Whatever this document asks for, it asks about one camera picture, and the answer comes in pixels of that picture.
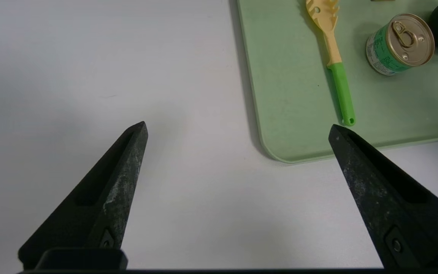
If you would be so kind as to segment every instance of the tin can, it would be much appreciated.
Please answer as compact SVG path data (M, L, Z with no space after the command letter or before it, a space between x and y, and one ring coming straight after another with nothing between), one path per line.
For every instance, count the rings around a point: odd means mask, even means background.
M427 63L433 56L432 32L420 17L395 16L366 42L366 57L377 72L391 76Z

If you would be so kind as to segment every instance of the green tray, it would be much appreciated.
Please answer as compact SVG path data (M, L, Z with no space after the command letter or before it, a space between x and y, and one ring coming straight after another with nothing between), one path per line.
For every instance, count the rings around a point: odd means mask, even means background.
M378 148L438 140L438 51L396 76L374 71L367 38L398 13L427 19L438 0L339 1L336 38L356 113L351 127ZM261 143L276 160L333 156L327 137L340 123L322 33L305 0L238 0Z

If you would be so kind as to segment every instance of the green handle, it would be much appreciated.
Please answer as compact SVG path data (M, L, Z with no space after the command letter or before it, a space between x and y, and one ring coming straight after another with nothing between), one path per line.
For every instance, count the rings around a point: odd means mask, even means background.
M353 126L356 123L356 117L354 116L354 107L352 106L351 93L349 92L348 78L346 77L344 65L342 63L335 63L327 68L334 75L343 123L346 126Z

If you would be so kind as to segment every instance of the white surface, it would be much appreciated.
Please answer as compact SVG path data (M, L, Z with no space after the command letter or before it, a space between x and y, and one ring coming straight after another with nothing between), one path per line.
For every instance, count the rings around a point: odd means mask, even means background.
M0 2L0 273L141 120L130 268L381 267L335 160L260 152L237 16L224 0ZM438 143L386 154L438 195Z

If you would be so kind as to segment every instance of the pull tab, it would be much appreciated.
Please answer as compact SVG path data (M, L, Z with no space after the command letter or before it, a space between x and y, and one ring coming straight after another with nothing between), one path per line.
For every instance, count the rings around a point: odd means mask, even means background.
M402 22L394 21L391 24L391 27L393 28L393 31L395 32L395 34L396 34L398 40L400 41L400 44L402 45L402 47L410 48L413 45L415 45L415 42L417 41L417 38L415 37L415 34L412 33L411 31L408 31L406 29L405 25ZM405 43L405 41L403 41L403 38L402 38L402 34L403 33L407 33L410 36L410 38L412 38L412 41L411 41L411 43L409 45L407 43Z

